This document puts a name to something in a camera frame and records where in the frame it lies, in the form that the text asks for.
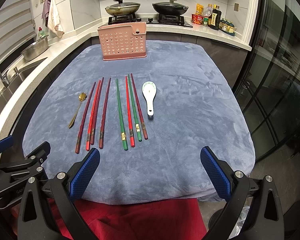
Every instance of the table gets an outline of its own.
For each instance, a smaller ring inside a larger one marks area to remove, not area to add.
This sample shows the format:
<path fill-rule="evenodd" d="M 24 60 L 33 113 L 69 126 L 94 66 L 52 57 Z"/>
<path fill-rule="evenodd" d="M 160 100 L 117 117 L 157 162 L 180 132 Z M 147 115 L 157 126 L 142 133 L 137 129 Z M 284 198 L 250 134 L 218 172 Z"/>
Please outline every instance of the table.
<path fill-rule="evenodd" d="M 69 129 L 68 124 L 78 106 L 78 96 L 81 92 L 89 94 L 93 82 L 105 77 L 97 118 L 98 134 L 107 81 L 111 77 L 104 148 L 99 150 L 100 165 L 83 198 L 107 204 L 215 198 L 215 189 L 200 162 L 202 147 L 208 145 L 233 170 L 245 174 L 251 172 L 255 163 L 253 143 L 239 105 L 226 79 L 202 47 L 147 41 L 146 49 L 146 58 L 103 61 L 100 45 L 86 48 L 44 95 L 26 130 L 24 153 L 27 155 L 45 140 L 50 142 L 51 153 L 42 165 L 49 178 L 81 161 L 87 153 L 85 140 L 92 102 L 81 150 L 75 154 L 86 101 L 74 126 Z M 134 76 L 149 139 L 136 140 L 136 147 L 124 151 L 115 79 L 119 79 L 125 130 L 129 134 L 125 95 L 128 73 Z M 157 86 L 152 120 L 147 118 L 141 91 L 145 81 L 153 81 Z"/>

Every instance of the wok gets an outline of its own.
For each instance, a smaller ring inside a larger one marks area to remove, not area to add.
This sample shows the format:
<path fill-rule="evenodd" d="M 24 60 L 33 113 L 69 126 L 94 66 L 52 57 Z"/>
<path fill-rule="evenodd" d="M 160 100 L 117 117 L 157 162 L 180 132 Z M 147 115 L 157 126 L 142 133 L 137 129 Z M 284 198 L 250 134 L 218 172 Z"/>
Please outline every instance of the wok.
<path fill-rule="evenodd" d="M 112 16 L 122 16 L 133 14 L 138 11 L 140 4 L 134 2 L 122 2 L 123 0 L 114 0 L 118 2 L 105 8 L 106 12 Z"/>
<path fill-rule="evenodd" d="M 180 16 L 188 10 L 188 6 L 175 3 L 176 0 L 170 0 L 169 2 L 153 3 L 152 6 L 159 14 Z"/>

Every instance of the dark red chopstick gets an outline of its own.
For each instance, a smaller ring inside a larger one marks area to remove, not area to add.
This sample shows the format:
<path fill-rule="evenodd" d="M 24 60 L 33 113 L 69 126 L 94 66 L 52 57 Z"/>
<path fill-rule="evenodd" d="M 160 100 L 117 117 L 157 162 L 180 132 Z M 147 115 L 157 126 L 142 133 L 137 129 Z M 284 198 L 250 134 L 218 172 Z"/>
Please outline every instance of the dark red chopstick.
<path fill-rule="evenodd" d="M 134 95 L 136 96 L 136 102 L 137 102 L 138 112 L 139 112 L 139 116 L 140 116 L 140 122 L 141 122 L 142 131 L 143 131 L 143 136 L 145 137 L 145 140 L 147 140 L 148 134 L 147 134 L 147 130 L 146 130 L 146 125 L 145 125 L 145 121 L 143 120 L 141 107 L 140 107 L 140 103 L 139 103 L 139 99 L 138 99 L 138 95 L 137 95 L 137 89 L 136 89 L 136 85 L 134 84 L 132 73 L 131 73 L 131 80 L 132 80 Z"/>
<path fill-rule="evenodd" d="M 80 130 L 79 130 L 79 133 L 78 133 L 77 144 L 75 146 L 75 153 L 79 153 L 79 151 L 80 151 L 80 144 L 81 144 L 81 139 L 82 139 L 84 122 L 86 121 L 86 116 L 87 116 L 91 96 L 92 96 L 95 85 L 96 85 L 96 83 L 94 82 L 93 87 L 92 87 L 91 92 L 90 92 L 90 95 L 89 95 L 89 98 L 88 98 L 88 101 L 87 101 L 87 104 L 86 104 L 86 108 L 85 108 L 84 113 L 83 113 L 83 117 L 82 117 L 82 121 L 81 121 L 81 125 L 80 125 Z"/>
<path fill-rule="evenodd" d="M 126 93 L 127 93 L 127 109 L 128 109 L 128 123 L 129 123 L 130 143 L 131 143 L 131 147 L 135 147 L 134 137 L 133 137 L 133 129 L 132 129 L 132 119 L 131 119 L 129 89 L 128 89 L 128 77 L 127 76 L 126 76 Z"/>
<path fill-rule="evenodd" d="M 104 133 L 105 133 L 106 112 L 107 112 L 107 104 L 108 104 L 110 82 L 111 82 L 111 78 L 109 78 L 109 83 L 108 83 L 108 87 L 107 87 L 105 103 L 103 105 L 102 121 L 101 121 L 101 127 L 100 127 L 100 138 L 99 138 L 99 148 L 100 149 L 103 148 L 103 137 L 104 137 Z"/>
<path fill-rule="evenodd" d="M 93 100 L 93 104 L 92 104 L 91 114 L 90 114 L 90 121 L 89 121 L 88 135 L 87 135 L 87 142 L 86 142 L 86 150 L 87 151 L 90 150 L 90 135 L 91 135 L 91 129 L 92 129 L 92 123 L 93 123 L 94 109 L 96 106 L 96 101 L 97 101 L 98 92 L 99 92 L 99 88 L 100 88 L 100 82 L 101 81 L 99 80 L 98 86 L 96 89 L 96 94 L 94 96 L 94 100 Z"/>
<path fill-rule="evenodd" d="M 93 121 L 92 121 L 91 136 L 90 136 L 90 144 L 91 145 L 94 145 L 94 137 L 95 137 L 95 131 L 96 131 L 96 124 L 97 124 L 98 108 L 99 108 L 101 89 L 102 89 L 104 79 L 105 79 L 104 77 L 101 79 L 101 84 L 100 84 L 100 88 L 99 88 L 99 91 L 98 91 L 97 102 L 96 102 L 96 105 L 95 105 L 95 108 L 94 108 L 94 113 L 93 113 Z"/>

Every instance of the stainless steel basin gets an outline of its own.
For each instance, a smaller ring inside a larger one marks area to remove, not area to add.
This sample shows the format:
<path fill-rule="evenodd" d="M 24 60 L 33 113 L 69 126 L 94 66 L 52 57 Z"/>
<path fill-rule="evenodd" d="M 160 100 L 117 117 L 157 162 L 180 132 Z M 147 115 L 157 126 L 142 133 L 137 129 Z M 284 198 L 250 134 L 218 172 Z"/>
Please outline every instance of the stainless steel basin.
<path fill-rule="evenodd" d="M 10 85 L 8 88 L 5 88 L 3 83 L 0 80 L 0 113 L 2 112 L 3 108 L 9 101 L 9 99 L 12 97 L 14 92 L 17 90 L 17 88 L 22 84 L 22 82 L 27 78 L 28 75 L 40 64 L 42 63 L 44 59 L 38 60 L 34 63 L 31 63 L 29 65 L 26 65 L 23 68 L 20 68 L 18 70 L 18 73 L 14 73 L 10 78 Z M 9 76 L 9 73 L 11 73 L 12 69 L 8 69 L 7 73 Z"/>

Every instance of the pink plastic basket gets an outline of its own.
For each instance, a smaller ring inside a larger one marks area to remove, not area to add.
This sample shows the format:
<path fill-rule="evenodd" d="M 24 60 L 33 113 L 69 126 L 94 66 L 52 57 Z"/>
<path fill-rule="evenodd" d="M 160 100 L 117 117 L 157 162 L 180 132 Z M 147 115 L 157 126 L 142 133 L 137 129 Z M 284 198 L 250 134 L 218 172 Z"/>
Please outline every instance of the pink plastic basket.
<path fill-rule="evenodd" d="M 119 23 L 98 29 L 103 60 L 146 57 L 146 22 Z"/>

